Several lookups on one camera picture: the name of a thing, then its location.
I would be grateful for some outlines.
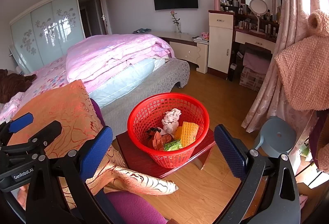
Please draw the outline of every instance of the wardrobe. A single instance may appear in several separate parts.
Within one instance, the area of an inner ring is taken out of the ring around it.
[[[85,38],[78,0],[44,0],[10,22],[9,47],[25,74],[67,54]]]

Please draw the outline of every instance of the red plastic basket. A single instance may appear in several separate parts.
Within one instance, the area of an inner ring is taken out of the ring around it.
[[[147,145],[146,131],[151,127],[162,127],[161,120],[167,111],[180,109],[179,125],[185,122],[196,123],[199,130],[196,140],[187,147],[173,151],[157,151]],[[153,160],[167,168],[181,166],[191,157],[195,147],[204,139],[209,128],[209,115],[200,101],[185,94],[163,93],[151,96],[140,102],[128,118],[128,134],[132,142],[142,151],[148,153]]]

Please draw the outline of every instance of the fluffy pink bath towel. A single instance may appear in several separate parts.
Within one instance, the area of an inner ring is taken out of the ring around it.
[[[291,107],[320,111],[329,108],[329,15],[316,10],[308,22],[315,35],[282,50],[274,59]]]

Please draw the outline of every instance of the purple chair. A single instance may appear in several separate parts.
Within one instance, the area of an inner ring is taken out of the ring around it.
[[[90,100],[92,101],[96,115],[100,119],[101,124],[105,126],[98,104],[93,99]],[[153,206],[134,193],[128,191],[115,191],[105,195],[109,201],[107,205],[103,198],[103,190],[101,190],[95,198],[106,213],[111,215],[119,214],[118,223],[121,222],[120,218],[126,224],[167,223],[166,219]]]
[[[146,200],[128,191],[106,194],[126,224],[166,224],[166,219]]]

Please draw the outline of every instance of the dark red wooden stool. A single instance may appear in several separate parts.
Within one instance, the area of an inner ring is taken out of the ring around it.
[[[128,132],[124,132],[116,136],[122,155],[129,169],[140,172],[159,179],[170,175],[180,169],[185,164],[193,161],[193,163],[202,170],[210,150],[215,145],[213,132],[209,129],[203,141],[195,147],[191,158],[183,165],[176,168],[165,168],[156,164],[153,159],[145,152],[137,148],[130,140]]]

